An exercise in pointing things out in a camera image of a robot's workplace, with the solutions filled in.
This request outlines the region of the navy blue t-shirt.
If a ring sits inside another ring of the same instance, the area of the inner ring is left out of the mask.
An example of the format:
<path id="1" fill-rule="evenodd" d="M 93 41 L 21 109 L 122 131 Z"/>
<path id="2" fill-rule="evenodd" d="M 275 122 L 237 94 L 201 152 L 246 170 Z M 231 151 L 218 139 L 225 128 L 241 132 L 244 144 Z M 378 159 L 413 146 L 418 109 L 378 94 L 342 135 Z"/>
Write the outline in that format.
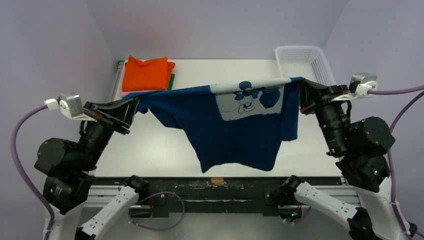
<path id="1" fill-rule="evenodd" d="M 174 90 L 134 92 L 137 111 L 185 132 L 202 172 L 237 163 L 275 165 L 282 142 L 298 137 L 302 77 L 245 80 Z"/>

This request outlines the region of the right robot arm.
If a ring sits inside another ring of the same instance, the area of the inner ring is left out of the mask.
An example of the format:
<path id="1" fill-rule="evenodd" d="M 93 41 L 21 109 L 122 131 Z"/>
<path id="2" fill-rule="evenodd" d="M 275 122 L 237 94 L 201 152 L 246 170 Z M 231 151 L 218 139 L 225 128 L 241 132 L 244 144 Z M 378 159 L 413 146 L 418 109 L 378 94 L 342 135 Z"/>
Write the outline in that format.
<path id="1" fill-rule="evenodd" d="M 395 175 L 387 157 L 395 142 L 387 123 L 375 116 L 351 122 L 346 85 L 325 86 L 298 82 L 300 111 L 314 114 L 337 168 L 354 188 L 364 206 L 355 206 L 323 193 L 292 175 L 270 198 L 285 206 L 305 204 L 338 222 L 354 240 L 410 240 L 418 233 L 402 215 L 392 188 Z"/>

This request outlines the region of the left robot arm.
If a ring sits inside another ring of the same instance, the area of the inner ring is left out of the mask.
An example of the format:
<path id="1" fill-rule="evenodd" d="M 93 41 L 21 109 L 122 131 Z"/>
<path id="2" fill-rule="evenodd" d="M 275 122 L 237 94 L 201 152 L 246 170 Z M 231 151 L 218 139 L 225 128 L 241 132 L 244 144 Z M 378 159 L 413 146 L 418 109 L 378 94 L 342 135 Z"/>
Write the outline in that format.
<path id="1" fill-rule="evenodd" d="M 114 133 L 130 132 L 139 99 L 108 103 L 82 101 L 78 95 L 47 100 L 49 110 L 59 109 L 69 119 L 79 120 L 77 142 L 50 138 L 38 151 L 35 168 L 46 175 L 43 197 L 48 202 L 44 238 L 47 240 L 99 240 L 120 215 L 149 199 L 149 182 L 138 176 L 123 187 L 97 215 L 78 225 L 80 214 L 95 181 L 90 175 Z"/>

